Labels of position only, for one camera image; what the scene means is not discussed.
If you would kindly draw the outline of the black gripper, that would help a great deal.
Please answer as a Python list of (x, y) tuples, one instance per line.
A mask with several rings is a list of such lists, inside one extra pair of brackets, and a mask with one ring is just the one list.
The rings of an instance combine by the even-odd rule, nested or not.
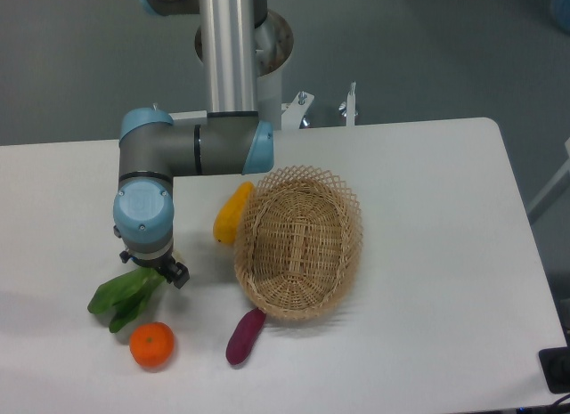
[(160, 270), (160, 274), (165, 277), (168, 283), (180, 289), (189, 280), (190, 274), (188, 268), (177, 262), (172, 253), (171, 248), (153, 253), (138, 253), (128, 249), (121, 251), (119, 258), (123, 264), (132, 260), (141, 267)]

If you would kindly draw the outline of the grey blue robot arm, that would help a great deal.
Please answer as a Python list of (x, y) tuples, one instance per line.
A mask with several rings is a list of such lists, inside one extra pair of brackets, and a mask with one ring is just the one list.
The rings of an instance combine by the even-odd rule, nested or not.
[(184, 123), (156, 108), (129, 111), (118, 146), (114, 233), (122, 262), (148, 267), (181, 288), (189, 279), (173, 257), (176, 177), (247, 175), (273, 168), (273, 126), (257, 101), (255, 30), (267, 0), (140, 0), (152, 14), (200, 17), (208, 106), (203, 123)]

